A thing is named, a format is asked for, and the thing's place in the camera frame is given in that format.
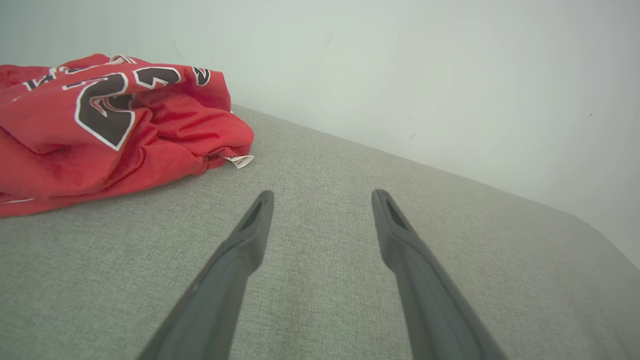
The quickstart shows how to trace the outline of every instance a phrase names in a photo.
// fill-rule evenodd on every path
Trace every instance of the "gray fabric surface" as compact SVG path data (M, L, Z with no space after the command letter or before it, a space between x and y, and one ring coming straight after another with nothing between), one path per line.
M232 359L409 359L371 191L388 190L512 359L640 359L640 272L575 217L236 108L253 163L0 219L0 358L132 359L261 190Z

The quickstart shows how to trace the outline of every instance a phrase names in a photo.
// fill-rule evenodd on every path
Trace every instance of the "gray couch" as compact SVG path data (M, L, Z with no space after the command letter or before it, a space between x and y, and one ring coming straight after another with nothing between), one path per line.
M261 190L232 359L410 359L371 191L388 190L511 359L640 359L640 271L537 202L236 107L253 163L0 219L0 359L133 359Z

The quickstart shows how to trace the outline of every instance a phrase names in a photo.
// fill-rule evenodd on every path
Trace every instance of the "fabric texture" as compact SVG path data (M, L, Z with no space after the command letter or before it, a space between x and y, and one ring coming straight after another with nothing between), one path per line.
M232 359L411 359L371 191L386 189L510 359L640 359L640 271L579 219L244 108L255 159L0 219L0 358L134 359L260 191Z
M137 192L248 154L222 73L96 54L0 66L0 217Z

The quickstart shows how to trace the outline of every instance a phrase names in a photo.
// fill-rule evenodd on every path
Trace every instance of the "red fabric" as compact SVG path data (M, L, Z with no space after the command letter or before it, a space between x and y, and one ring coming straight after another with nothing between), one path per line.
M222 73L188 66L101 54L53 69L2 65L0 217L137 192L246 155L253 131L230 105Z

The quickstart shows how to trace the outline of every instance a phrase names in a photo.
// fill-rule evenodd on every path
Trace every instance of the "red jersey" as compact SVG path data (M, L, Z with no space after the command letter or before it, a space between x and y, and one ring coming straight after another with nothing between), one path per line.
M0 217L137 192L249 152L222 73L95 54L0 66Z

